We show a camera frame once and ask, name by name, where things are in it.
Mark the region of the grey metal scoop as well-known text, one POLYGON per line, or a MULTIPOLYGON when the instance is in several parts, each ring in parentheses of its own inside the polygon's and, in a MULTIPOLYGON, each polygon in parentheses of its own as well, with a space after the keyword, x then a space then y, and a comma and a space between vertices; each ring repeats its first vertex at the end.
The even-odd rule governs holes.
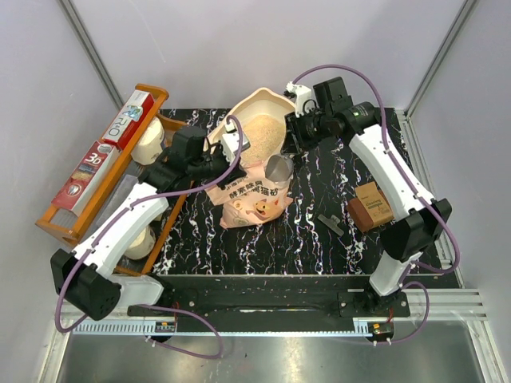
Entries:
POLYGON ((274 183, 288 181, 294 171, 294 164, 289 156, 273 155, 266 164, 264 170, 265 178, 274 183))

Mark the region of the pink cat litter bag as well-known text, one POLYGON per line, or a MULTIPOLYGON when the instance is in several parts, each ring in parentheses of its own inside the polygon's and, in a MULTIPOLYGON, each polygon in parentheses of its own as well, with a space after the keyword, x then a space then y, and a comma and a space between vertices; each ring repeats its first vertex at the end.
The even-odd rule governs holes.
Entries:
POLYGON ((220 226, 224 229, 248 227, 270 222, 291 204, 288 191, 292 177, 282 183, 265 178, 266 164, 254 164, 247 175, 225 188, 209 188, 206 193, 215 206, 221 206, 220 226))

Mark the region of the grey bag clip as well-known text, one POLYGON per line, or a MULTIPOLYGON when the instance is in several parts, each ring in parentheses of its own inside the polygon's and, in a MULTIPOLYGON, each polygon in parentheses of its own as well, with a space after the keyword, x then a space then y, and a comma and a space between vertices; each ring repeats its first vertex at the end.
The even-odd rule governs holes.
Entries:
POLYGON ((327 218, 325 215, 319 214, 318 220, 326 227, 328 227, 332 232, 334 232, 337 236, 343 236, 344 231, 340 227, 341 220, 336 215, 332 215, 330 218, 327 218))

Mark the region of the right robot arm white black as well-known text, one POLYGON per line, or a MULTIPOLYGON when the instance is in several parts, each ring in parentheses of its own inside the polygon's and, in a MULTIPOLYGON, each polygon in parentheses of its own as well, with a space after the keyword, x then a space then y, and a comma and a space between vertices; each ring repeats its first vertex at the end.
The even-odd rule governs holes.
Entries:
POLYGON ((285 117, 286 127, 299 152, 321 140, 342 140, 364 163, 386 197, 394 224, 380 235, 383 253, 370 276, 370 291, 363 296, 367 313, 380 316, 390 309, 408 267, 440 237, 452 207, 436 199, 397 154, 382 130, 384 111, 365 101, 355 104, 341 77, 308 88, 290 81, 285 97, 295 110, 285 117))

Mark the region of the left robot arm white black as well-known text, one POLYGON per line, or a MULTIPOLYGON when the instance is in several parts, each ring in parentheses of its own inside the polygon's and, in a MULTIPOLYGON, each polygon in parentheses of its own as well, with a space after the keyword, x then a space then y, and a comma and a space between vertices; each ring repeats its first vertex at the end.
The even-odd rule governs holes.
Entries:
POLYGON ((239 169, 248 140, 235 116, 217 142, 195 126, 178 130, 170 147, 146 168, 116 211, 71 252, 56 251, 50 266, 58 295, 55 314, 64 302, 87 318, 99 321, 117 307, 145 305, 155 315, 172 309, 173 297, 151 275, 123 276, 114 272, 136 237, 171 199, 225 184, 239 169))

